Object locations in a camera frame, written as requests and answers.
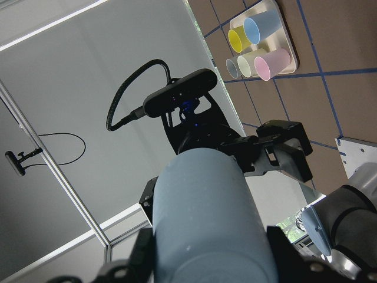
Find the black cable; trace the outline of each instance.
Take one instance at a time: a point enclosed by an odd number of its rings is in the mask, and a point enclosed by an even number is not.
[[[87,144],[85,143],[85,141],[80,138],[79,136],[77,136],[76,134],[72,134],[72,133],[51,133],[51,134],[39,134],[39,137],[44,137],[44,136],[54,136],[56,134],[68,134],[70,136],[74,136],[74,137],[77,137],[78,139],[80,139],[82,141],[82,143],[84,144],[84,150],[82,151],[82,153],[80,154],[80,156],[70,162],[66,162],[66,163],[61,163],[61,164],[58,164],[58,165],[67,165],[67,164],[71,164],[71,163],[74,163],[75,161],[79,160],[85,153],[86,149],[87,149]],[[28,165],[28,166],[25,166],[24,169],[26,168],[29,168],[29,167],[32,167],[32,166],[47,166],[47,164],[43,164],[43,163],[37,163],[37,164],[32,164],[32,165]]]
[[[127,123],[137,120],[141,118],[142,116],[145,116],[144,108],[143,106],[139,107],[138,109],[135,109],[132,111],[129,115],[125,116],[123,119],[121,119],[118,123],[115,125],[111,125],[113,122],[113,117],[115,110],[118,106],[118,103],[120,101],[120,98],[122,97],[123,93],[125,92],[126,88],[134,81],[136,80],[143,72],[145,72],[147,69],[154,65],[161,65],[165,69],[166,74],[166,80],[167,84],[171,83],[171,77],[170,77],[170,70],[168,65],[161,59],[154,59],[149,61],[148,63],[141,66],[139,69],[137,69],[132,75],[130,75],[119,87],[118,91],[116,92],[113,102],[111,102],[110,109],[107,113],[106,118],[106,129],[109,131],[115,131],[118,130],[121,126],[126,125]]]

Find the blue cup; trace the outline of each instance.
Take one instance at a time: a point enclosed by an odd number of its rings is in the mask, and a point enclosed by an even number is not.
[[[276,10],[268,10],[263,13],[248,17],[243,22],[246,37],[253,44],[272,35],[282,26],[279,14]]]

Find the beige tray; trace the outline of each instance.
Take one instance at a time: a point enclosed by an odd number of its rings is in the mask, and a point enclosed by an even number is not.
[[[230,21],[230,28],[236,28],[243,25],[244,19],[250,17],[252,15],[256,15],[262,12],[266,12],[268,10],[276,10],[280,21],[282,23],[282,27],[279,28],[275,33],[267,37],[266,39],[260,41],[258,44],[252,44],[250,47],[246,48],[244,51],[241,52],[240,55],[257,50],[259,48],[263,48],[267,52],[271,52],[277,50],[278,48],[284,48],[286,51],[289,52],[291,57],[291,62],[288,67],[286,67],[280,74],[291,74],[297,70],[298,63],[297,63],[297,56],[295,50],[293,49],[292,42],[290,41],[289,34],[287,32],[287,28],[285,26],[282,14],[280,13],[279,6],[275,2],[275,0],[262,0],[258,4],[252,6],[250,9],[244,11],[239,16],[235,17]]]

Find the cup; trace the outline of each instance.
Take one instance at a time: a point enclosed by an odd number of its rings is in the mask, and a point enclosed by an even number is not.
[[[251,42],[247,39],[243,26],[233,28],[228,32],[228,39],[230,46],[237,53],[241,53],[242,50],[245,50],[250,46]]]
[[[254,66],[263,81],[276,76],[290,64],[290,55],[283,48],[263,54],[255,58]]]
[[[268,10],[246,18],[243,26],[249,41],[258,44],[277,31],[282,26],[282,22],[276,10]]]
[[[263,55],[265,53],[267,53],[266,50],[261,48],[238,56],[237,64],[241,73],[247,78],[250,78],[252,75],[257,76],[257,72],[254,66],[254,60],[257,56]]]
[[[238,78],[241,76],[241,71],[238,67],[237,58],[238,55],[226,60],[226,68],[228,69],[228,72],[232,76],[232,78]]]

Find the metal plate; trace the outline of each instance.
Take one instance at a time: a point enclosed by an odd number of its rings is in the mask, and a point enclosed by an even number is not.
[[[343,137],[335,139],[347,178],[366,162],[377,163],[377,144]]]
[[[278,48],[284,48],[286,51],[289,52],[291,62],[288,67],[286,67],[283,71],[281,71],[278,74],[291,74],[295,72],[298,68],[297,56],[295,50],[293,49],[292,42],[289,38],[287,28],[285,26],[282,14],[279,10],[279,6],[275,2],[275,0],[262,0],[258,4],[252,6],[250,9],[244,11],[242,14],[232,19],[229,25],[230,28],[239,27],[243,25],[243,21],[247,17],[273,9],[277,11],[280,18],[280,22],[282,23],[282,27],[279,28],[275,33],[267,37],[265,40],[260,41],[258,44],[252,44],[249,48],[246,48],[244,51],[242,51],[240,55],[257,50],[259,48],[263,48],[267,52],[277,50]]]

